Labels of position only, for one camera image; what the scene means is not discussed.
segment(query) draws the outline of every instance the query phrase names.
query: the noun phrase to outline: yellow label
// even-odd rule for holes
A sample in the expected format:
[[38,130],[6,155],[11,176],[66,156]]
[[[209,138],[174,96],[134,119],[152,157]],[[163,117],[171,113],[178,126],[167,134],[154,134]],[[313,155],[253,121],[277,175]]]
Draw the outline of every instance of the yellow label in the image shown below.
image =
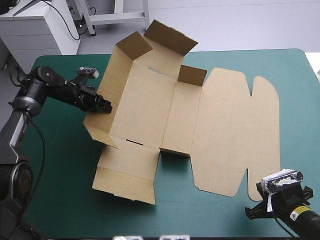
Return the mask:
[[311,211],[311,208],[308,206],[298,206],[295,210],[292,211],[292,213],[290,214],[290,218],[293,221],[296,221],[299,215],[305,211]]

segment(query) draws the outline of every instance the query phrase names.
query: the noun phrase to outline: unfolded cardboard box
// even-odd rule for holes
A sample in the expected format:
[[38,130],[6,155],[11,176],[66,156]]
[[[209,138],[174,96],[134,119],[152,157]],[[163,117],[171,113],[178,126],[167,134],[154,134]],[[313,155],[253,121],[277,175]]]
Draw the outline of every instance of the unfolded cardboard box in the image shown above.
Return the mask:
[[277,92],[258,77],[251,96],[243,73],[221,68],[202,86],[207,71],[182,65],[196,44],[153,21],[144,36],[135,32],[115,45],[98,89],[112,113],[84,120],[106,144],[94,189],[155,204],[165,151],[190,156],[195,185],[213,193],[234,196],[249,169],[249,195],[260,199],[255,183],[280,169]]

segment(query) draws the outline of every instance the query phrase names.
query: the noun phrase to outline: floor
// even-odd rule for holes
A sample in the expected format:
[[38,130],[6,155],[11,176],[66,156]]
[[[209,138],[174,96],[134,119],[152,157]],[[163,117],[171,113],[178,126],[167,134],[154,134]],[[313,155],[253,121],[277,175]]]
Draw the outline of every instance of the floor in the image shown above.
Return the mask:
[[[112,12],[111,0],[88,2],[97,14]],[[124,0],[125,12],[142,8],[141,0]],[[151,20],[197,40],[192,51],[297,48],[308,53],[315,72],[320,70],[320,0],[149,0],[149,8]],[[81,36],[78,54],[112,53],[115,43],[144,30],[143,22],[97,26],[96,36]],[[0,71],[0,128],[11,113],[8,102],[18,91],[8,78],[15,65],[11,58]]]

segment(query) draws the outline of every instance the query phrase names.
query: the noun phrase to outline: green table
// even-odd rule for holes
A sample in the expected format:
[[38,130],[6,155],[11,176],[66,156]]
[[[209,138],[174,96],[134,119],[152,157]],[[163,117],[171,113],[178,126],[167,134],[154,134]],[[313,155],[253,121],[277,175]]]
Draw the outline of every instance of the green table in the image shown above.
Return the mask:
[[[110,55],[43,56],[34,66],[51,66],[67,79],[80,66],[103,75]],[[281,165],[304,173],[313,188],[312,208],[320,212],[320,88],[305,54],[297,49],[189,53],[184,64],[244,72],[267,78],[280,99]],[[99,85],[90,80],[91,85]],[[248,220],[245,174],[235,197],[197,190],[188,158],[162,153],[155,177],[156,205],[131,201],[91,188],[103,144],[90,138],[86,113],[47,99],[35,122],[46,138],[47,163],[25,219],[52,237],[112,237],[189,234],[192,237],[286,237],[272,219]],[[41,164],[41,140],[30,127],[24,144],[31,166]]]

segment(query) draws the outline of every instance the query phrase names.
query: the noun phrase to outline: black cable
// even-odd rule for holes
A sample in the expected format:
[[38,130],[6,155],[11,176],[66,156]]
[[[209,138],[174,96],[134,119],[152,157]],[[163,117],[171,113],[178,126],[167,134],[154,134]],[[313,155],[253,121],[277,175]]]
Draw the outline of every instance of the black cable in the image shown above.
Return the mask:
[[62,16],[62,14],[59,12],[59,10],[56,9],[52,4],[46,2],[45,0],[41,0],[41,1],[44,2],[44,3],[46,3],[47,5],[49,5],[50,7],[52,7],[54,10],[56,10],[56,12],[60,15],[60,17],[61,17],[62,20],[64,21],[64,24],[65,24],[66,29],[68,30],[70,36],[71,36],[74,40],[79,41],[79,40],[80,40],[80,36],[79,36],[78,38],[75,38],[75,37],[72,35],[72,33],[71,33],[70,29],[69,29],[69,26],[68,26],[65,18]]
[[[92,9],[94,9],[94,14],[93,15],[96,15],[97,9],[93,6],[93,7],[90,7],[89,10],[92,10]],[[85,34],[87,31],[88,31],[88,28],[86,28],[86,30],[84,32],[82,32],[82,33],[78,32],[78,34],[79,34],[79,36],[81,36],[81,35]]]
[[271,213],[272,213],[272,216],[273,216],[274,220],[276,221],[276,223],[277,223],[287,234],[289,234],[292,238],[296,239],[296,237],[295,237],[291,232],[289,232],[289,230],[286,229],[286,228],[279,222],[279,220],[276,218],[275,213],[274,213],[273,211],[272,211]]
[[[34,126],[34,128],[36,129],[36,131],[38,132],[38,134],[40,135],[41,137],[41,141],[42,141],[42,161],[41,161],[41,168],[40,168],[40,171],[39,171],[39,174],[38,174],[38,177],[36,179],[36,182],[35,182],[35,185],[34,185],[34,188],[31,192],[31,194],[29,195],[27,201],[26,201],[26,204],[25,206],[23,207],[21,213],[20,213],[20,216],[18,218],[18,221],[17,221],[17,226],[14,228],[14,230],[12,231],[12,233],[10,234],[10,236],[8,237],[8,239],[10,239],[16,232],[19,228],[21,228],[22,224],[21,224],[21,219],[25,213],[25,211],[27,210],[32,198],[34,197],[34,194],[39,186],[39,183],[40,183],[40,179],[43,175],[43,172],[44,172],[44,168],[45,168],[45,162],[46,162],[46,140],[45,140],[45,137],[43,135],[43,133],[40,131],[39,127],[34,123],[34,121],[32,120],[32,118],[30,117],[30,115],[27,113],[27,112],[23,112],[23,114],[25,115],[25,117],[30,121],[30,123]],[[35,233],[33,231],[33,229],[31,228],[30,230],[25,230],[25,229],[22,229],[24,232],[28,232],[30,234],[32,234],[33,236],[35,236]]]
[[[16,83],[14,82],[14,80],[13,80],[13,72],[14,72],[14,70],[16,70],[16,73],[17,73],[17,74],[16,74],[16,80],[17,80],[20,84],[16,84]],[[25,92],[27,91],[27,88],[26,88],[24,85],[21,84],[21,80],[20,80],[20,70],[19,70],[18,67],[14,67],[14,68],[9,72],[9,78],[10,78],[10,80],[11,80],[11,82],[12,82],[12,84],[13,84],[14,86],[19,87],[19,88],[23,88]]]

